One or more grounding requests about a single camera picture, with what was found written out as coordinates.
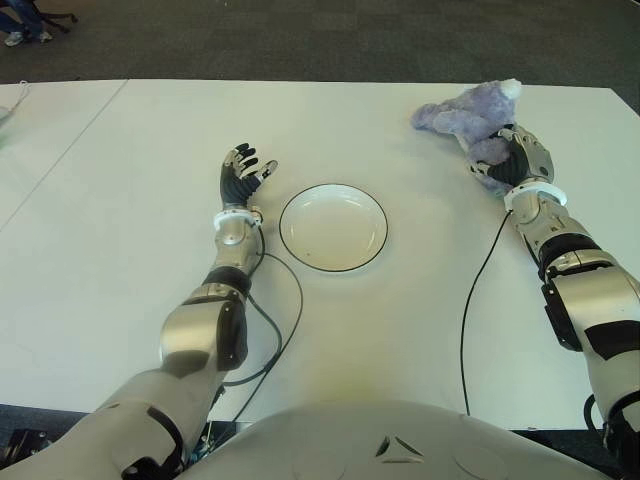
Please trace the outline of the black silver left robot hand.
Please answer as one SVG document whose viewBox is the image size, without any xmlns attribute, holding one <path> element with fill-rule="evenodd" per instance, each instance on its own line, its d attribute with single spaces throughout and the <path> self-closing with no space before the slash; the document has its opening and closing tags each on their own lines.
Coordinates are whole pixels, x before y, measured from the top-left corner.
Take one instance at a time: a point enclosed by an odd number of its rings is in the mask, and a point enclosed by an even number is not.
<svg viewBox="0 0 640 480">
<path fill-rule="evenodd" d="M 249 199 L 273 175 L 276 160 L 259 166 L 256 149 L 249 143 L 234 147 L 225 157 L 220 172 L 220 197 L 224 210 L 248 208 Z"/>
</svg>

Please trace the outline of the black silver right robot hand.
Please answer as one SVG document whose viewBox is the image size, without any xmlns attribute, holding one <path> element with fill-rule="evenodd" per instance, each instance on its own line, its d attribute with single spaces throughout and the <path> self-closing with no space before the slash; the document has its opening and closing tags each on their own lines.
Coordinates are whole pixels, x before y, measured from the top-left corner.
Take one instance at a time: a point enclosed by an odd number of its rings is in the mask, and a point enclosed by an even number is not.
<svg viewBox="0 0 640 480">
<path fill-rule="evenodd" d="M 470 170 L 478 178 L 491 179 L 510 188 L 529 181 L 553 182 L 551 154 L 533 133 L 517 124 L 505 124 L 489 139 L 501 142 L 506 158 L 496 164 L 490 164 L 487 159 L 474 159 Z"/>
</svg>

